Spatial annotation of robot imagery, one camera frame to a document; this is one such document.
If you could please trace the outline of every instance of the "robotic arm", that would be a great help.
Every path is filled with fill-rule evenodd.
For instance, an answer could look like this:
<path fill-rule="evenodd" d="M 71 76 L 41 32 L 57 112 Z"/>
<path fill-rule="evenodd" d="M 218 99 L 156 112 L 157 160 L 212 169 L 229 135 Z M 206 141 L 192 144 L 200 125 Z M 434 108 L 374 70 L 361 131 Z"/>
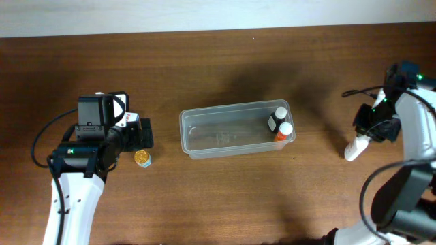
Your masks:
<path fill-rule="evenodd" d="M 88 244 L 97 202 L 120 153 L 153 147 L 150 120 L 128 111 L 124 92 L 79 98 L 78 124 L 48 157 L 54 179 L 43 245 Z M 74 131 L 77 141 L 71 142 Z"/>
<path fill-rule="evenodd" d="M 436 195 L 434 105 L 436 80 L 420 75 L 417 65 L 402 62 L 387 71 L 375 105 L 363 104 L 354 120 L 358 136 L 345 150 L 347 160 L 355 159 L 369 141 L 394 141 L 401 127 L 405 161 L 430 159 L 428 164 L 402 167 L 374 197 L 370 225 L 391 244 L 436 242 L 436 203 L 422 198 L 427 189 Z M 360 222 L 334 229 L 324 237 L 324 244 L 382 245 L 385 240 Z"/>

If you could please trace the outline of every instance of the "brown tabletop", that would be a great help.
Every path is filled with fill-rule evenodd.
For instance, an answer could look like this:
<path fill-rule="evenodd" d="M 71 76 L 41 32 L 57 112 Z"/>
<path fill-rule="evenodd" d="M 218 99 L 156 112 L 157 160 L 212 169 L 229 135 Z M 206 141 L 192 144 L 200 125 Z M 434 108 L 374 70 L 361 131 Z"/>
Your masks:
<path fill-rule="evenodd" d="M 261 244 L 317 238 L 359 221 L 358 196 L 377 167 L 401 160 L 401 137 L 354 162 L 364 95 L 403 59 L 436 76 L 436 24 L 0 39 L 0 244 L 41 244 L 51 177 L 30 158 L 36 133 L 80 95 L 126 91 L 151 119 L 153 164 L 121 154 L 97 205 L 90 244 Z M 182 110 L 271 99 L 289 102 L 296 140 L 283 150 L 192 160 L 181 149 Z M 37 145 L 43 161 L 73 114 Z M 372 195 L 388 179 L 371 185 Z"/>

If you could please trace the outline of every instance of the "bottle with white cap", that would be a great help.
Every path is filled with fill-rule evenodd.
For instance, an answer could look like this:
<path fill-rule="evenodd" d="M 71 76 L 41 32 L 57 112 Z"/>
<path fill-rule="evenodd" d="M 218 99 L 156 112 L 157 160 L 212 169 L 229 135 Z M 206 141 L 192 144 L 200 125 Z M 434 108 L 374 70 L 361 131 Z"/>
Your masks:
<path fill-rule="evenodd" d="M 290 123 L 288 123 L 288 122 L 282 123 L 279 127 L 279 132 L 275 136 L 274 141 L 277 142 L 277 141 L 281 141 L 281 140 L 286 140 L 287 136 L 290 135 L 293 130 L 294 130 L 294 128 L 292 127 L 292 125 Z"/>
<path fill-rule="evenodd" d="M 279 131 L 279 127 L 282 123 L 285 122 L 285 117 L 287 114 L 287 110 L 284 107 L 279 107 L 273 112 L 268 120 L 268 127 L 271 132 L 277 133 Z"/>

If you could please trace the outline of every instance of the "white container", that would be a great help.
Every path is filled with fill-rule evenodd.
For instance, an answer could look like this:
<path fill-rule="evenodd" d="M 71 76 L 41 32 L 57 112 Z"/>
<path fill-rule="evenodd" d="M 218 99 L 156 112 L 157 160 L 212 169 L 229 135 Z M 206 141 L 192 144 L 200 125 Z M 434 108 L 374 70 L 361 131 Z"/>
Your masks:
<path fill-rule="evenodd" d="M 274 142 L 268 119 L 279 106 L 286 108 L 285 122 L 294 130 L 286 140 Z M 180 135 L 182 149 L 192 159 L 281 150 L 296 137 L 289 104 L 282 99 L 184 110 Z"/>

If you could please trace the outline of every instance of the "bottle label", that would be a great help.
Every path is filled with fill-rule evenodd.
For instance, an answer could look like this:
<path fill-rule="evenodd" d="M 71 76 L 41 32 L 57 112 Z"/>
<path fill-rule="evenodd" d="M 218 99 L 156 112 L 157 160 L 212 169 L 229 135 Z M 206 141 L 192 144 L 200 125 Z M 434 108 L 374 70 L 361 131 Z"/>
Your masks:
<path fill-rule="evenodd" d="M 270 127 L 271 131 L 274 131 L 276 124 L 272 116 L 270 116 L 270 120 L 268 120 L 268 126 Z"/>

